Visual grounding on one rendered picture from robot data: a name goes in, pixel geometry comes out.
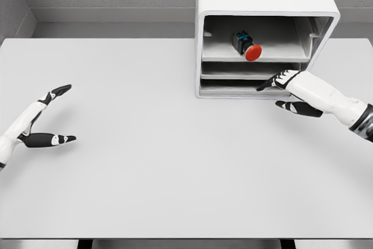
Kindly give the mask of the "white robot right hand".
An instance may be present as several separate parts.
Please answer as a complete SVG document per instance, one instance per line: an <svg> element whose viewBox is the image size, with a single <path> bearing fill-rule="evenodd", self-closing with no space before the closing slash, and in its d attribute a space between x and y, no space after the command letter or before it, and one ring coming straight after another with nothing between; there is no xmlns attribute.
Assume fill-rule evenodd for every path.
<svg viewBox="0 0 373 249"><path fill-rule="evenodd" d="M335 89L308 71L281 71L264 81L256 90L261 92L270 87L286 90L299 99L275 102L275 105L291 113L319 118L336 109L336 103L331 98Z"/></svg>

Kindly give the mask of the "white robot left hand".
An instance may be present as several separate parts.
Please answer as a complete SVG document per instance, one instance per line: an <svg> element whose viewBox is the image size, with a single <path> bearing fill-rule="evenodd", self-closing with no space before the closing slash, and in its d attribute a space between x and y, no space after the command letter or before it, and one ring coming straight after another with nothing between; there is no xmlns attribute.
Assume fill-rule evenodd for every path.
<svg viewBox="0 0 373 249"><path fill-rule="evenodd" d="M49 148L75 141L76 137L72 135L63 136L51 133L32 133L31 131L33 124L48 105L55 100L56 97L62 96L71 88L71 85L60 86L49 91L44 97L38 99L34 103L31 103L2 135L13 140L15 147L23 143L28 148Z"/></svg>

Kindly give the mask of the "red-button black load switch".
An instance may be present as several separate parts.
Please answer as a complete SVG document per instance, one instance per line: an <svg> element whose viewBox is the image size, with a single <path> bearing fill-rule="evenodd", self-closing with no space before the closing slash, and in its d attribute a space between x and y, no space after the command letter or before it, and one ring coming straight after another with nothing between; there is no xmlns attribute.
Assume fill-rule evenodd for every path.
<svg viewBox="0 0 373 249"><path fill-rule="evenodd" d="M233 34L232 46L247 61L256 61L262 54L262 47L244 30Z"/></svg>

